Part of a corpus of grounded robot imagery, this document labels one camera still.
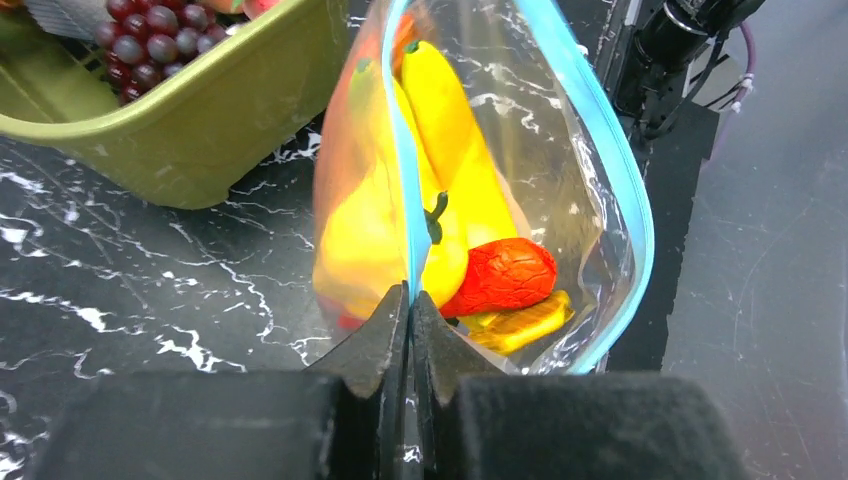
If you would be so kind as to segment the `yellow banana toy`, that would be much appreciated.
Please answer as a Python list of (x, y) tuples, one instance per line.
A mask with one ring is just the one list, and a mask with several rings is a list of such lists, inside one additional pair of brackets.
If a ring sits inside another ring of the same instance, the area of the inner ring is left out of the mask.
[(516, 237), (495, 163), (450, 62), (431, 43), (412, 42), (404, 48), (400, 85), (430, 165), (466, 228), (468, 246)]

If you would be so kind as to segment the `red chili toy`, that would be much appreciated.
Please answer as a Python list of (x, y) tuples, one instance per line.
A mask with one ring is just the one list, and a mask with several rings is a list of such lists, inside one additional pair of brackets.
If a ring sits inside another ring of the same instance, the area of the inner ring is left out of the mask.
[(456, 318), (526, 308), (553, 292), (557, 276), (553, 255), (535, 242), (491, 241), (469, 250), (465, 277), (440, 313)]

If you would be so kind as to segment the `clear zip top bag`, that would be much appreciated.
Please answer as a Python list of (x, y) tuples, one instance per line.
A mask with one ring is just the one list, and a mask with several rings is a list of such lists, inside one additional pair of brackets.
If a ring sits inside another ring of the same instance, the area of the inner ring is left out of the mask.
[(554, 1), (373, 1), (322, 128), (312, 284), (362, 325), (427, 293), (511, 373), (585, 374), (654, 260), (646, 189)]

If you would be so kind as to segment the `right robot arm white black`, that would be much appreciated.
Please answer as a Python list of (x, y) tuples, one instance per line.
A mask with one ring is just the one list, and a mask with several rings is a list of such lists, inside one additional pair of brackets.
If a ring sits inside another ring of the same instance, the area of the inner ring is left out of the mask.
[[(634, 120), (642, 141), (668, 133), (680, 107), (694, 99), (718, 65), (731, 31), (742, 26), (761, 1), (663, 1), (638, 28), (625, 49), (614, 90), (618, 113)], [(686, 73), (699, 52), (713, 42), (706, 66), (685, 97), (670, 105), (673, 83)]]

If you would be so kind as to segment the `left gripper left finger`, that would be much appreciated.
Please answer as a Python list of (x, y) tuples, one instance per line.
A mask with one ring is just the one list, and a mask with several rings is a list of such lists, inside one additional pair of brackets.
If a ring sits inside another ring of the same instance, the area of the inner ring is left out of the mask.
[(33, 479), (395, 479), (409, 293), (311, 366), (104, 377), (71, 404)]

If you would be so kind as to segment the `yellow bell pepper toy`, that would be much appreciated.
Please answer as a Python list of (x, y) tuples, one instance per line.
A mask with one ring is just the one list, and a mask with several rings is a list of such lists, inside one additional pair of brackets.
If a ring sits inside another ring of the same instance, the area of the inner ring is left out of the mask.
[(465, 230), (425, 153), (400, 85), (358, 60), (325, 119), (313, 203), (313, 287), (323, 305), (364, 321), (387, 290), (416, 280), (437, 306), (468, 266)]

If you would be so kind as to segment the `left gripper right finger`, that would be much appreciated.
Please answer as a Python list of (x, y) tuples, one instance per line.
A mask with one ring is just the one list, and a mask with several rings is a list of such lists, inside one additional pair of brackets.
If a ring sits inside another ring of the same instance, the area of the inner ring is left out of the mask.
[(427, 479), (744, 479), (718, 408), (656, 373), (515, 376), (455, 333), (427, 294), (411, 313)]

